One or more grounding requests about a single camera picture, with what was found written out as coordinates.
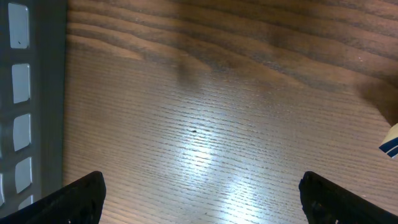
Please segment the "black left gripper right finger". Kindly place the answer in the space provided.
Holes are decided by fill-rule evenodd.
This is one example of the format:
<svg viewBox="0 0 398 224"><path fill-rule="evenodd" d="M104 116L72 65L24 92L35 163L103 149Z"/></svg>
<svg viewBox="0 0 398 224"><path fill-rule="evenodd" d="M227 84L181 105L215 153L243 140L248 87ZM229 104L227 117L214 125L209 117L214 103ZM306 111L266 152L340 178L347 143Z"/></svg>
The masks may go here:
<svg viewBox="0 0 398 224"><path fill-rule="evenodd" d="M397 224L397 215L312 171L304 173L298 188L309 223Z"/></svg>

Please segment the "yellow snack bag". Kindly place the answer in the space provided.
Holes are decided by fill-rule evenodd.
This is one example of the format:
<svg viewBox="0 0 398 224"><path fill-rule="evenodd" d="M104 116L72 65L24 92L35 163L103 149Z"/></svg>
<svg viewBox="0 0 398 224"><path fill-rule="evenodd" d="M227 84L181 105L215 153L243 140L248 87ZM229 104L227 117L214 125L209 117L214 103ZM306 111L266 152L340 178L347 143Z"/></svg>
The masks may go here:
<svg viewBox="0 0 398 224"><path fill-rule="evenodd" d="M397 157L398 154L398 124L395 124L387 133L379 149L390 158Z"/></svg>

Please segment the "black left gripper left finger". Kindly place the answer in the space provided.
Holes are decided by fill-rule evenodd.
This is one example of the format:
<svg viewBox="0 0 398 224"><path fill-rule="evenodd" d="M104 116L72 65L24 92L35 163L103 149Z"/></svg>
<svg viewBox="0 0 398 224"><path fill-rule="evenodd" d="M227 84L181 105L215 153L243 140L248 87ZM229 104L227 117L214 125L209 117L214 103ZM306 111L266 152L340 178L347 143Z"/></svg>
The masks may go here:
<svg viewBox="0 0 398 224"><path fill-rule="evenodd" d="M1 218L1 224L97 224L105 196L103 174L94 171L32 205Z"/></svg>

